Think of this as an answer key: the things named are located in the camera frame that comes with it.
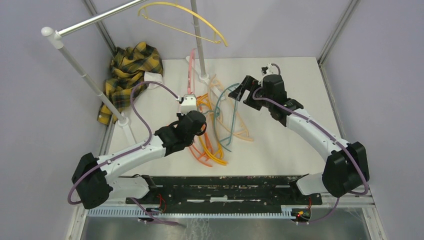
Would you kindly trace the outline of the pink wire hanger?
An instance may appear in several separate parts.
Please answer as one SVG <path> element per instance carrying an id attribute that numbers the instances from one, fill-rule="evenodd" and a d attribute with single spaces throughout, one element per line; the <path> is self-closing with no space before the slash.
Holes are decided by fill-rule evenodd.
<path id="1" fill-rule="evenodd" d="M 196 48 L 193 48 L 188 56 L 188 73 L 187 73 L 187 93 L 194 94 L 195 92 L 195 56 Z"/>

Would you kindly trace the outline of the yellow plastic hanger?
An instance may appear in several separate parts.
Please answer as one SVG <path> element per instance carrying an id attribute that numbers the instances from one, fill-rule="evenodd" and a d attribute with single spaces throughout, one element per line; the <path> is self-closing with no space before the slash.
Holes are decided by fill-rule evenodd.
<path id="1" fill-rule="evenodd" d="M 149 17 L 149 13 L 148 13 L 148 8 L 152 7 L 152 6 L 167 6 L 167 7 L 176 8 L 176 9 L 179 9 L 181 11 L 188 13 L 189 15 L 194 17 L 195 19 L 197 19 L 200 22 L 207 25 L 213 31 L 213 38 L 208 39 L 208 38 L 201 36 L 200 33 L 190 33 L 188 31 L 182 30 L 180 28 L 176 28 L 174 26 L 171 26 L 171 25 L 168 25 L 168 24 L 165 24 L 165 23 L 162 23 L 162 22 L 159 22 L 159 21 L 152 19 L 151 17 Z M 138 9 L 137 16 L 143 17 L 145 20 L 151 21 L 155 24 L 159 24 L 159 25 L 164 26 L 166 28 L 178 31 L 180 33 L 195 37 L 195 38 L 200 39 L 200 40 L 205 40 L 207 42 L 210 42 L 210 43 L 213 43 L 213 44 L 216 44 L 216 45 L 223 44 L 225 47 L 229 46 L 228 41 L 226 40 L 224 35 L 214 25 L 212 25 L 208 20 L 206 20 L 203 16 L 199 15 L 197 12 L 195 12 L 191 9 L 188 9 L 187 7 L 184 7 L 182 5 L 179 5 L 176 2 L 155 1 L 155 2 L 151 2 L 151 3 L 147 3 L 147 4 L 141 6 Z"/>

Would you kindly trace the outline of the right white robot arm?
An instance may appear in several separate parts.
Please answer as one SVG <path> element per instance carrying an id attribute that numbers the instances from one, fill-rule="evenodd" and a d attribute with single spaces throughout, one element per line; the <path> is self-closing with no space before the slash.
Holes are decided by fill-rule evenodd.
<path id="1" fill-rule="evenodd" d="M 293 203 L 302 204 L 315 193 L 329 193 L 336 198 L 347 193 L 358 195 L 355 189 L 359 186 L 364 186 L 361 195 L 368 193 L 370 174 L 365 146 L 358 141 L 350 143 L 317 123 L 301 103 L 287 96 L 281 75 L 265 75 L 262 80 L 247 75 L 228 97 L 240 102 L 245 91 L 249 92 L 245 105 L 255 110 L 268 109 L 274 120 L 302 137 L 325 161 L 321 173 L 294 181 L 295 187 L 288 191 Z"/>

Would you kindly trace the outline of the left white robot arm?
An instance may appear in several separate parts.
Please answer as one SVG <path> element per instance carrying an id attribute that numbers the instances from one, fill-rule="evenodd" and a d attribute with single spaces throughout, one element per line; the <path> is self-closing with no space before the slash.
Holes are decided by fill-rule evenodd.
<path id="1" fill-rule="evenodd" d="M 68 193 L 68 203 L 82 204 L 90 210 L 115 198 L 136 198 L 147 204 L 154 202 L 158 191 L 147 177 L 122 175 L 142 164 L 184 150 L 206 129 L 205 115 L 192 110 L 156 130 L 151 137 L 121 151 L 98 157 L 92 153 L 83 155 L 71 177 L 73 186 Z"/>

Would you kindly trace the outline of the amber plastic hanger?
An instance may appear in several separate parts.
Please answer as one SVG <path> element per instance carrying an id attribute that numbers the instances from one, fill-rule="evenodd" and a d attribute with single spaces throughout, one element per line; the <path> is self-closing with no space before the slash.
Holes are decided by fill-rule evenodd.
<path id="1" fill-rule="evenodd" d="M 211 158 L 208 162 L 211 164 L 214 162 L 215 164 L 226 166 L 228 162 L 225 160 L 223 147 L 218 143 L 218 139 L 215 136 L 216 129 L 213 125 L 213 121 L 216 119 L 216 114 L 213 111 L 213 106 L 208 93 L 197 97 L 197 109 L 206 116 L 207 127 L 203 127 L 203 129 L 205 129 L 205 133 L 203 135 L 195 137 L 194 140 L 196 141 L 196 146 L 199 150 L 201 150 L 201 145 L 205 144 L 204 135 L 208 134 L 208 138 L 213 147 L 213 151 L 207 153 Z"/>

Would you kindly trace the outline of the orange plastic hanger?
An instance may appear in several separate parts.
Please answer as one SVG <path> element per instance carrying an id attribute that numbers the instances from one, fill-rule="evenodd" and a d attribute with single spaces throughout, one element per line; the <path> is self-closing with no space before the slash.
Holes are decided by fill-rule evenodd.
<path id="1" fill-rule="evenodd" d="M 177 113 L 177 117 L 183 117 L 187 114 L 180 114 Z M 211 160 L 210 156 L 208 155 L 208 152 L 213 151 L 213 147 L 212 144 L 210 142 L 209 136 L 206 133 L 203 137 L 203 139 L 205 140 L 205 144 L 204 145 L 200 145 L 201 146 L 201 150 L 198 149 L 197 145 L 196 145 L 196 141 L 193 142 L 193 144 L 191 146 L 188 147 L 190 153 L 192 154 L 192 156 L 201 164 L 203 164 L 204 166 L 207 167 L 212 167 L 213 165 L 208 162 L 209 160 Z"/>

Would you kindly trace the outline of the cream plastic hanger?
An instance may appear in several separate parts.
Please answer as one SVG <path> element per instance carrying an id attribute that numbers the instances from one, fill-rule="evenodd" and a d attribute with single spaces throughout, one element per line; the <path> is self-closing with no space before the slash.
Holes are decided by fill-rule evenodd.
<path id="1" fill-rule="evenodd" d="M 213 84 L 220 83 L 224 87 L 224 85 L 219 81 L 219 79 L 217 78 L 217 76 L 216 75 L 213 75 L 210 78 L 210 80 L 209 80 L 209 82 L 207 84 L 207 92 L 208 92 L 208 87 L 210 87 L 212 83 Z M 238 139 L 243 140 L 243 141 L 252 142 L 253 141 L 253 138 L 250 136 L 249 129 L 246 126 L 246 124 L 245 124 L 245 122 L 244 122 L 241 114 L 239 113 L 239 102 L 238 101 L 235 101 L 235 102 L 237 102 L 237 120 L 236 120 L 236 129 L 235 129 L 235 137 L 234 137 L 234 139 L 235 138 L 238 138 Z"/>

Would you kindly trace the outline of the yellow plaid cloth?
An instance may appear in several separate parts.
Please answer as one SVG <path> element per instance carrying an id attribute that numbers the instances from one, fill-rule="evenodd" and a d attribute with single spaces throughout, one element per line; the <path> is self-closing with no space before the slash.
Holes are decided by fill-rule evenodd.
<path id="1" fill-rule="evenodd" d="M 121 113 L 130 106 L 130 94 L 145 80 L 145 73 L 163 75 L 164 66 L 157 48 L 142 41 L 133 47 L 117 47 L 109 72 L 110 78 L 103 82 L 103 93 Z"/>

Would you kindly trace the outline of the white clothes rack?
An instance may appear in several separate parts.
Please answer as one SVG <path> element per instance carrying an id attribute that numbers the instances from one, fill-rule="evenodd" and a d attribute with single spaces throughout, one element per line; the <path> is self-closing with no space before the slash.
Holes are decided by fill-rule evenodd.
<path id="1" fill-rule="evenodd" d="M 90 25 L 97 24 L 101 22 L 104 19 L 107 19 L 111 16 L 114 16 L 120 12 L 126 11 L 130 8 L 133 8 L 139 4 L 143 3 L 142 0 L 132 0 L 130 2 L 121 4 L 119 6 L 116 6 L 114 8 L 111 8 L 107 11 L 104 11 L 102 13 L 95 14 L 89 19 L 86 19 L 82 22 L 76 23 L 72 26 L 69 26 L 67 28 L 64 28 L 62 30 L 54 30 L 51 27 L 43 27 L 41 29 L 41 34 L 46 37 L 46 39 L 53 45 L 53 47 L 65 57 L 67 62 L 77 71 L 77 73 L 80 75 L 80 77 L 90 86 L 90 88 L 93 90 L 93 92 L 99 97 L 99 99 L 111 110 L 112 115 L 117 117 L 118 125 L 122 129 L 131 129 L 131 121 L 130 119 L 125 116 L 124 114 L 120 113 L 116 107 L 111 103 L 111 101 L 105 96 L 105 94 L 100 90 L 100 88 L 95 84 L 94 80 L 90 77 L 90 75 L 84 70 L 84 68 L 78 63 L 78 61 L 70 54 L 70 52 L 65 48 L 65 45 L 62 42 L 62 38 L 64 36 L 67 36 L 71 33 L 74 33 L 78 30 L 81 30 L 83 28 L 86 28 Z M 197 3 L 195 0 L 192 0 L 190 2 L 191 9 L 194 12 L 197 13 Z M 195 23 L 194 30 L 195 34 L 200 34 L 200 27 L 199 27 L 199 20 L 193 17 L 193 21 Z M 203 50 L 202 47 L 202 39 L 197 38 L 197 49 L 199 52 Z"/>

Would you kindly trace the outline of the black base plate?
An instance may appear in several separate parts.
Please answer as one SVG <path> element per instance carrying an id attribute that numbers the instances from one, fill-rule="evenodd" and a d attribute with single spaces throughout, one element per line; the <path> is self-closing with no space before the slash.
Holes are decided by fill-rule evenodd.
<path id="1" fill-rule="evenodd" d="M 303 195 L 300 175 L 151 176 L 155 186 L 137 199 L 166 214 L 277 214 L 282 206 L 323 205 L 321 190 Z"/>

